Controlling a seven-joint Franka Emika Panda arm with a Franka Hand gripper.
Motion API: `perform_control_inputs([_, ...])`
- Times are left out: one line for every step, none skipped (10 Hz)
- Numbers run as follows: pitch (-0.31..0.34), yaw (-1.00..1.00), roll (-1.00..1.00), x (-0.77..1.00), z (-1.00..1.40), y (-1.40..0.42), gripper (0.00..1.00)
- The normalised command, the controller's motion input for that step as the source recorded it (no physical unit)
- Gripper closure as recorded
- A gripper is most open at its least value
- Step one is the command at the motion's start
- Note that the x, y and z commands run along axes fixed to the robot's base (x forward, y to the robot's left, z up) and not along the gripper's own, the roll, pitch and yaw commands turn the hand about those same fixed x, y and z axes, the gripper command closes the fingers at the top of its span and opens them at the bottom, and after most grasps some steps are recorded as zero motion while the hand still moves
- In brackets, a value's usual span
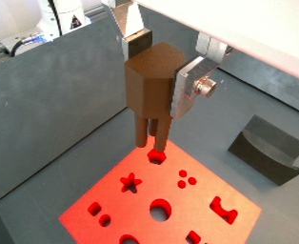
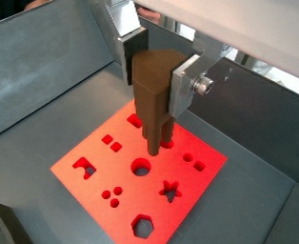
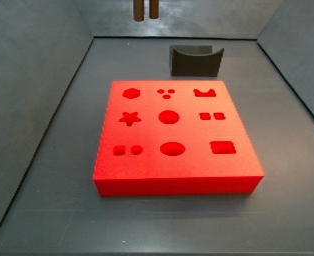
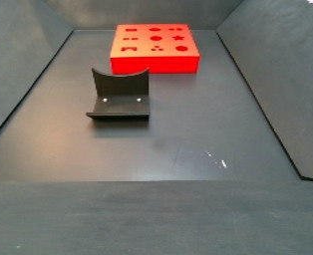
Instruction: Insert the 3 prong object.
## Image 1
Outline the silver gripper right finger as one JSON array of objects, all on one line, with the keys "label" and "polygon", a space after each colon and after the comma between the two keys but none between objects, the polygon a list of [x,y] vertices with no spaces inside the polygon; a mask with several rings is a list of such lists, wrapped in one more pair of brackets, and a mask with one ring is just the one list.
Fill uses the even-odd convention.
[{"label": "silver gripper right finger", "polygon": [[231,46],[200,32],[196,51],[199,55],[176,70],[171,107],[174,119],[188,113],[199,95],[210,97],[215,93],[218,84],[210,76],[231,53]]}]

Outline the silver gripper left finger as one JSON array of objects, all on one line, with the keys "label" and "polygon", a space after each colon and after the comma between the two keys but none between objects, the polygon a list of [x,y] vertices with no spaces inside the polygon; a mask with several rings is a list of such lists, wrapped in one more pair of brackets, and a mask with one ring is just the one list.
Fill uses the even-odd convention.
[{"label": "silver gripper left finger", "polygon": [[146,28],[140,7],[132,0],[123,3],[123,54],[128,60],[151,47],[152,32]]}]

